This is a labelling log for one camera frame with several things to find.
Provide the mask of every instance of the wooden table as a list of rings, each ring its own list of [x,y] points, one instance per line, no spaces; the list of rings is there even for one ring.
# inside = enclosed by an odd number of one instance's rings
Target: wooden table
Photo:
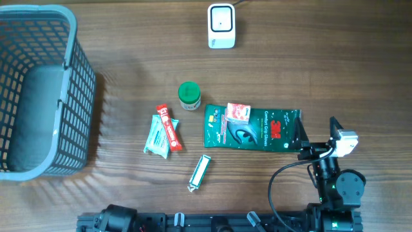
[[[336,116],[359,134],[340,159],[368,183],[360,211],[365,231],[410,231],[412,221],[411,3],[247,2],[237,7],[237,42],[207,46],[210,3],[67,5],[98,78],[86,168],[68,178],[3,182],[1,231],[73,231],[76,216],[108,204],[140,212],[270,212],[267,185],[295,153],[203,147],[206,104],[303,110],[312,141],[328,139]],[[184,81],[202,90],[197,111],[182,109]],[[155,106],[180,120],[185,151],[143,153]],[[187,190],[202,154],[214,163],[201,189]],[[306,166],[279,176],[280,210],[318,202]]]

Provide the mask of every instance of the green lid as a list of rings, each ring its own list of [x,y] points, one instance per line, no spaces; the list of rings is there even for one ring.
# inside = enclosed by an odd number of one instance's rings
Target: green lid
[[[200,88],[198,84],[187,81],[179,87],[179,99],[185,104],[194,104],[200,98]]]

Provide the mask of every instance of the red white box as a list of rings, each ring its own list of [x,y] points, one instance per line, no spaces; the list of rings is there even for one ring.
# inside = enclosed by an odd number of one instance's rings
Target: red white box
[[[226,120],[234,124],[248,124],[250,118],[250,106],[242,104],[227,104]]]

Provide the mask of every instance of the black cable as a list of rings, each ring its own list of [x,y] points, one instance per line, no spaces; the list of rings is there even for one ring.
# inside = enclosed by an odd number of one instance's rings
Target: black cable
[[[239,0],[239,1],[235,2],[235,3],[233,3],[232,5],[233,5],[233,6],[236,6],[237,4],[242,3],[242,2],[244,2],[244,1],[245,1],[245,0]]]
[[[308,174],[309,174],[310,180],[312,181],[312,184],[314,184],[315,189],[317,189],[317,185],[316,185],[314,176],[312,175],[312,172],[310,171],[310,166],[311,166],[311,165],[312,165],[312,164],[309,164],[309,165],[306,167],[306,169],[308,170]]]
[[[301,161],[301,162],[295,162],[295,163],[292,163],[292,164],[288,164],[288,165],[286,165],[286,166],[283,166],[281,169],[277,170],[277,171],[272,175],[272,178],[270,178],[269,187],[268,187],[268,199],[269,199],[270,207],[272,208],[272,211],[273,211],[273,213],[275,214],[275,216],[277,217],[277,219],[278,219],[280,222],[282,222],[282,224],[285,225],[285,227],[286,227],[287,229],[289,229],[290,231],[296,232],[296,231],[295,231],[294,229],[292,229],[290,226],[286,225],[286,223],[282,220],[282,218],[279,216],[279,214],[277,214],[277,211],[276,211],[276,209],[275,209],[275,206],[273,205],[273,202],[272,202],[272,183],[273,183],[275,177],[276,177],[279,173],[281,173],[283,170],[285,170],[285,169],[287,169],[287,168],[291,168],[291,167],[298,166],[298,165],[302,165],[302,164],[309,164],[309,163],[312,163],[312,162],[319,162],[319,161],[321,161],[321,160],[324,160],[324,159],[328,158],[329,156],[331,156],[331,155],[334,153],[334,151],[335,151],[335,148],[332,148],[332,150],[331,150],[327,155],[325,155],[325,156],[322,157],[322,158],[318,158],[318,159],[315,159],[315,160],[306,160],[306,161]]]

